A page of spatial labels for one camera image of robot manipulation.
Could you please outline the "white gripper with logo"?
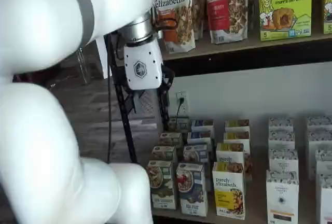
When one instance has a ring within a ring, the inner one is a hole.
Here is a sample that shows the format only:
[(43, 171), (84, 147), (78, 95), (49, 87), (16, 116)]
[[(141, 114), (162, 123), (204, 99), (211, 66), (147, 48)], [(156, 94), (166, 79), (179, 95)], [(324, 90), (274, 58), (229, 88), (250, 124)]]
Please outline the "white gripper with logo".
[(163, 65), (161, 50), (156, 38), (140, 46), (124, 46), (124, 66), (127, 82), (131, 89), (126, 98), (128, 113), (142, 111), (141, 97), (146, 89), (160, 87), (161, 93), (167, 93), (173, 84), (174, 72)]

